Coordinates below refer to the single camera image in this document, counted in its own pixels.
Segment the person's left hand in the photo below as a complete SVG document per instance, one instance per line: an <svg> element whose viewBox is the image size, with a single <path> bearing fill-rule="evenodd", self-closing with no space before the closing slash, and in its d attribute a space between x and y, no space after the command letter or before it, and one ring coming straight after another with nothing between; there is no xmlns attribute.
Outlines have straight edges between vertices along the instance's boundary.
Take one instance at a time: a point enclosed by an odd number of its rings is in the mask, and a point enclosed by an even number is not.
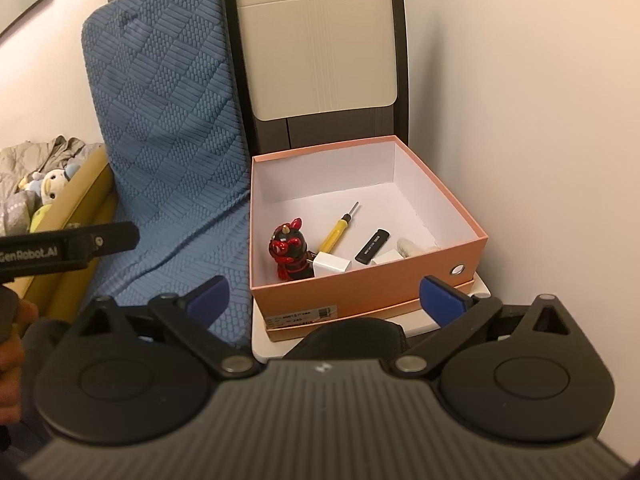
<svg viewBox="0 0 640 480"><path fill-rule="evenodd" d="M14 425L21 419L22 404L22 368L25 363L25 351L20 329L32 324L39 316L38 308L29 301L20 300L11 336L0 346L0 424Z"/></svg>

